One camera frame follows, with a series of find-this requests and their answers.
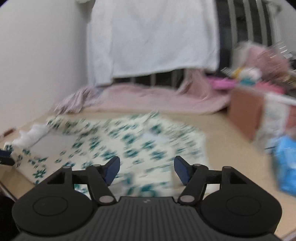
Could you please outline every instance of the white towel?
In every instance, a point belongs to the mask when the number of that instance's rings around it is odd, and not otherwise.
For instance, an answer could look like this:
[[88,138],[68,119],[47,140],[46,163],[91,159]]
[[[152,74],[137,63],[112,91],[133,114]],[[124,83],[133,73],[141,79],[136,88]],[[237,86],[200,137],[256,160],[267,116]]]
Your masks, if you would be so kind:
[[218,67],[214,0],[100,0],[91,24],[97,84],[112,77]]

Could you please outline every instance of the white wall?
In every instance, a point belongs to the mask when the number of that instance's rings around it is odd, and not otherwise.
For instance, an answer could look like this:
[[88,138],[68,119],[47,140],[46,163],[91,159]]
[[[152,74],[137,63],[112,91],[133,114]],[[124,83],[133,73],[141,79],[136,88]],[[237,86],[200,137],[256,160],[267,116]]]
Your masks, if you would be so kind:
[[0,134],[87,84],[84,7],[8,0],[0,8]]
[[274,0],[281,4],[282,11],[278,14],[281,38],[285,41],[288,51],[296,51],[296,10],[285,0]]

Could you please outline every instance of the wooden surface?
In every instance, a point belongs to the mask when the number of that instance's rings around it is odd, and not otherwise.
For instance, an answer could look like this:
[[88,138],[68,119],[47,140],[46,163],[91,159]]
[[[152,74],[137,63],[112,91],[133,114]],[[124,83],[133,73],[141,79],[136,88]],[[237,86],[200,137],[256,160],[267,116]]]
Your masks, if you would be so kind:
[[[114,112],[84,112],[71,115],[73,118],[115,118],[126,113]],[[296,229],[296,197],[280,192],[275,183],[271,169],[271,161],[268,156],[257,151],[227,120],[225,114],[214,115],[182,115],[164,114],[165,116],[194,125],[206,134],[206,149],[212,169],[221,170],[223,166],[232,166],[246,175],[252,181],[272,194],[283,209],[282,219],[276,230],[278,237],[285,237]],[[37,119],[35,122],[45,123],[47,116]],[[22,130],[29,130],[32,123],[27,124]],[[5,141],[18,137],[18,131],[8,136]],[[0,180],[19,198],[29,191],[33,184],[11,167],[0,165]]]

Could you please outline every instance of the blue plastic bag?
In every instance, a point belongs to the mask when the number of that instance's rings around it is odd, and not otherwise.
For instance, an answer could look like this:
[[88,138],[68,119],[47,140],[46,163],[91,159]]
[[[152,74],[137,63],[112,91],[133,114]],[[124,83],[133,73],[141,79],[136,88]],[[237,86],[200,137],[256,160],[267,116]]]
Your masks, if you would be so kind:
[[296,195],[296,141],[289,136],[283,136],[276,147],[274,157],[279,188]]

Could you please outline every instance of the white fabric with green flowers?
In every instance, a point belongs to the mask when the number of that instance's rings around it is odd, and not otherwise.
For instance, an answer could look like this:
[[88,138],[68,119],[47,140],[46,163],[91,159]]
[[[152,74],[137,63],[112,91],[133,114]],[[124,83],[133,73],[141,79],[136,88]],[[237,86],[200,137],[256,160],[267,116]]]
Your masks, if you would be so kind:
[[[73,119],[57,116],[48,120],[51,132],[74,135],[74,143],[50,156],[40,156],[30,147],[5,144],[16,161],[15,168],[38,184],[62,166],[82,170],[120,157],[120,171],[110,186],[120,196],[176,196],[180,181],[173,161],[176,155],[188,163],[208,166],[205,136],[197,128],[163,118],[159,113],[108,120]],[[75,189],[88,194],[86,185]]]

